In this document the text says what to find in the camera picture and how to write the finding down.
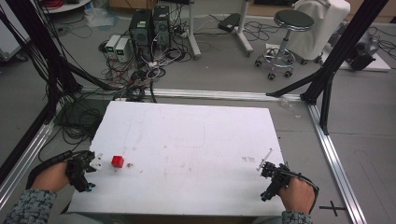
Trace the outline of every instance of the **white tabletop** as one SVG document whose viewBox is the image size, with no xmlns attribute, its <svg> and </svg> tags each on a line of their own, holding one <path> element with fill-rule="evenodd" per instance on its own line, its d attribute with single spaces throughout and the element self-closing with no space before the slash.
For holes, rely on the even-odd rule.
<svg viewBox="0 0 396 224">
<path fill-rule="evenodd" d="M 280 216 L 262 159 L 283 162 L 268 109 L 111 102 L 91 150 L 103 170 L 86 174 L 69 212 L 198 216 Z M 113 156 L 125 159 L 122 168 Z"/>
</svg>

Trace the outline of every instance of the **black stool seat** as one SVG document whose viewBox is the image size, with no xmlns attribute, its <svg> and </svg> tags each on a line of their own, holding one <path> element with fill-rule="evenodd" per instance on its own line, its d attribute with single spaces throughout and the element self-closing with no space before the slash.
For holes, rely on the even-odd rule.
<svg viewBox="0 0 396 224">
<path fill-rule="evenodd" d="M 297 10 L 281 10 L 274 16 L 274 21 L 280 27 L 292 31 L 309 31 L 314 25 L 314 20 L 305 13 Z"/>
</svg>

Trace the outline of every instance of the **computer tower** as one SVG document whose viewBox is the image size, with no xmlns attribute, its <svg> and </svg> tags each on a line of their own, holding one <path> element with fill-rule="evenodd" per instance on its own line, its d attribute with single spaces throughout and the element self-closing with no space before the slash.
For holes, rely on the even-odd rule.
<svg viewBox="0 0 396 224">
<path fill-rule="evenodd" d="M 157 49 L 169 49 L 171 47 L 169 6 L 156 6 L 153 20 Z"/>
<path fill-rule="evenodd" d="M 156 43 L 154 38 L 154 23 L 152 21 L 152 11 L 150 9 L 139 8 L 132 16 L 129 26 L 134 56 L 137 62 L 152 62 Z"/>
</svg>

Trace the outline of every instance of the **patterned sleeve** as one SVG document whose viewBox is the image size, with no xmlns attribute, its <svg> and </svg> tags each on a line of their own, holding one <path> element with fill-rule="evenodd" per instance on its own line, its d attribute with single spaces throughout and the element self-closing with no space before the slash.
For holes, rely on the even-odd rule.
<svg viewBox="0 0 396 224">
<path fill-rule="evenodd" d="M 282 212 L 282 224 L 312 224 L 311 216 L 295 211 Z"/>
<path fill-rule="evenodd" d="M 8 214 L 4 223 L 47 223 L 55 198 L 55 192 L 43 189 L 27 189 Z"/>
</svg>

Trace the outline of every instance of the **red object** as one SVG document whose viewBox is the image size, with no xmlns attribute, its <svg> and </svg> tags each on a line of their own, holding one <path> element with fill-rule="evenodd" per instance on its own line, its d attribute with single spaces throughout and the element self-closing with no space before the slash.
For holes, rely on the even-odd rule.
<svg viewBox="0 0 396 224">
<path fill-rule="evenodd" d="M 122 156 L 113 156 L 113 160 L 111 161 L 111 164 L 112 164 L 114 167 L 122 168 L 122 165 L 123 165 L 123 157 L 122 157 Z"/>
</svg>

